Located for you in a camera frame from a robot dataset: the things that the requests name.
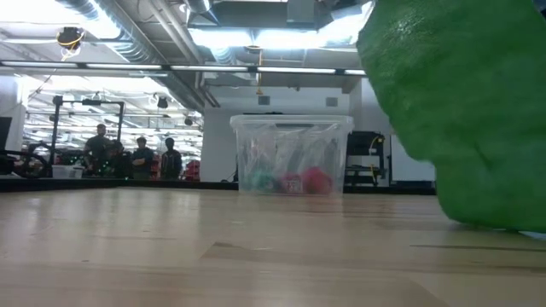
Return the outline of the white plastic bin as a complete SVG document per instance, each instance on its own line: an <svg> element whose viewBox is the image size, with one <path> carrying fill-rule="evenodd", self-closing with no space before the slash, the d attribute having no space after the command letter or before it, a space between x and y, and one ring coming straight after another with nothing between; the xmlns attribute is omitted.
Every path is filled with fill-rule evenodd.
<svg viewBox="0 0 546 307"><path fill-rule="evenodd" d="M52 165L54 179L81 179L84 167L81 165Z"/></svg>

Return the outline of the green elastic bandage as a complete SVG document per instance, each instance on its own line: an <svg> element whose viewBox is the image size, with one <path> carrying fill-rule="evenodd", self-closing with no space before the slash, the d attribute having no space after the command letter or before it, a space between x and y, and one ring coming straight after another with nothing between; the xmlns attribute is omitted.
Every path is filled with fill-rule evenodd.
<svg viewBox="0 0 546 307"><path fill-rule="evenodd" d="M546 18L534 0L376 0L357 49L445 215L546 233Z"/></svg>

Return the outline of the teal bandage roll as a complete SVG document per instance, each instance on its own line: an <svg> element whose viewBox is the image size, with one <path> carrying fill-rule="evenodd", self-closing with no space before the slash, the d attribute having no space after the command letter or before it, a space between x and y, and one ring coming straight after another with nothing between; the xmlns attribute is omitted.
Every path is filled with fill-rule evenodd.
<svg viewBox="0 0 546 307"><path fill-rule="evenodd" d="M273 193L277 181L270 171L255 171L249 178L249 187L254 192Z"/></svg>

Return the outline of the white rolling whiteboard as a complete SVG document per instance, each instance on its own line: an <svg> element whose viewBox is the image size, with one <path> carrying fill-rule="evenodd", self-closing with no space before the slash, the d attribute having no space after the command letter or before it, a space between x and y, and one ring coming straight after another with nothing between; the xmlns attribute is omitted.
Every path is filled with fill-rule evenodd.
<svg viewBox="0 0 546 307"><path fill-rule="evenodd" d="M396 135L390 135L391 175L394 182L433 182L436 179L434 166L426 161L411 158Z"/></svg>

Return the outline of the red bandage roll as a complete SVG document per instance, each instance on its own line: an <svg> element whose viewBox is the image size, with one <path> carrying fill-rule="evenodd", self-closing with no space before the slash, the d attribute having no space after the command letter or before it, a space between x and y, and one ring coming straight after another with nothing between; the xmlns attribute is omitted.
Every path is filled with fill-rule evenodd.
<svg viewBox="0 0 546 307"><path fill-rule="evenodd" d="M311 167L301 174L302 186L307 194L330 194L332 178L319 167Z"/></svg>

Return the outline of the pink bandage roll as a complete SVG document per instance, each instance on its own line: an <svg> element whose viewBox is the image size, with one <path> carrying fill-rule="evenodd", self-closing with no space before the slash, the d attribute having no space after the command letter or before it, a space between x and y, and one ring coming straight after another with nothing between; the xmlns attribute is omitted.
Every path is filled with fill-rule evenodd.
<svg viewBox="0 0 546 307"><path fill-rule="evenodd" d="M287 173L280 179L281 191L284 194L302 194L303 183L300 174Z"/></svg>

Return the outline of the clear plastic storage box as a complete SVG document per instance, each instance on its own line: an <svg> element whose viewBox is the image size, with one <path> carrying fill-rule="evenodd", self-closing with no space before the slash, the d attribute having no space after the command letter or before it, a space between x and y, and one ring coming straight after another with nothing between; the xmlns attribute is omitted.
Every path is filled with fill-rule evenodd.
<svg viewBox="0 0 546 307"><path fill-rule="evenodd" d="M244 114L230 119L237 146L239 191L248 194L284 194L280 179L319 167L332 178L333 196L343 193L348 136L353 118L343 115ZM249 178L255 171L270 171L276 191L254 192Z"/></svg>

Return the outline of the person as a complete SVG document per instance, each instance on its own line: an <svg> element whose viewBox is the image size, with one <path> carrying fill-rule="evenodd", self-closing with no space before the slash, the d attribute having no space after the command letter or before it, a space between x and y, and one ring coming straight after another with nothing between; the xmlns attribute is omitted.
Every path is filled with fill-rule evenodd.
<svg viewBox="0 0 546 307"><path fill-rule="evenodd" d="M136 140L137 149L132 155L133 178L136 180L148 180L151 176L151 165L154 160L154 152L147 147L145 137Z"/></svg>
<svg viewBox="0 0 546 307"><path fill-rule="evenodd" d="M84 161L87 173L90 176L99 176L102 173L103 164L107 160L107 150L113 142L106 137L107 127L99 124L96 127L96 135L91 137L84 145Z"/></svg>
<svg viewBox="0 0 546 307"><path fill-rule="evenodd" d="M168 137L165 140L166 151L161 156L160 175L163 180L177 180L182 171L182 156L174 148L175 142Z"/></svg>

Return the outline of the black equipment cart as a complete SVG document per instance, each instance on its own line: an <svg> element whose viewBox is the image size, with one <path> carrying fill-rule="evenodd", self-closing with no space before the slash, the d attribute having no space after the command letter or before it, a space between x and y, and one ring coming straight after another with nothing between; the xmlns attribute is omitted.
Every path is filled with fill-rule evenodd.
<svg viewBox="0 0 546 307"><path fill-rule="evenodd" d="M378 132L353 131L346 150L345 185L368 184L377 187L386 178L384 143Z"/></svg>

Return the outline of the black background gantry frame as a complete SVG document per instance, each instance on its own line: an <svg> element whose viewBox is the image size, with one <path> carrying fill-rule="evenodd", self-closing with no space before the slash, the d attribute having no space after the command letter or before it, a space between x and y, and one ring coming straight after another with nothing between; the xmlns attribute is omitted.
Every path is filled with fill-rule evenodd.
<svg viewBox="0 0 546 307"><path fill-rule="evenodd" d="M53 113L53 118L51 119L53 123L53 128L52 128L52 135L51 135L51 143L49 145L48 162L49 162L50 177L53 176L52 166L56 161L56 157L55 157L55 154L57 153L56 140L57 140L58 127L59 127L59 120L61 116L60 110L65 103L77 103L77 104L81 104L82 106L92 106L92 107L97 107L97 106L100 106L101 104L117 105L119 107L119 111L116 113L116 115L118 116L116 141L121 142L122 125L123 125L123 120L125 116L125 103L123 101L92 100L89 98L86 98L80 101L75 101L75 100L65 101L63 96L54 96L52 102L55 106L55 111Z"/></svg>

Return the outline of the black curved equipment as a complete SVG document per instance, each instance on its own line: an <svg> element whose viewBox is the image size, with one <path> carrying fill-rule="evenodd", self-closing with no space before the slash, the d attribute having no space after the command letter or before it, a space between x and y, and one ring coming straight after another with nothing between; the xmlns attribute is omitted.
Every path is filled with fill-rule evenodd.
<svg viewBox="0 0 546 307"><path fill-rule="evenodd" d="M49 164L41 156L12 150L0 150L0 176L16 175L25 179L49 175Z"/></svg>

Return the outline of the overhead LED light bar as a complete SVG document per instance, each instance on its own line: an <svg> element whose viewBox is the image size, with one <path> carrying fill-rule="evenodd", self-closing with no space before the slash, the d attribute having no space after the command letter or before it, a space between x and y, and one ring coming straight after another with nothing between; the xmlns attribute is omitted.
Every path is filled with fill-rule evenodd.
<svg viewBox="0 0 546 307"><path fill-rule="evenodd" d="M248 73L287 73L316 74L328 76L366 77L362 69L345 68L306 68L306 67L264 67L264 66L215 66L215 65L169 65L169 64L121 64L84 63L64 61L7 61L0 60L0 67L47 68L47 69L87 69L112 71L162 71L162 72L248 72Z"/></svg>

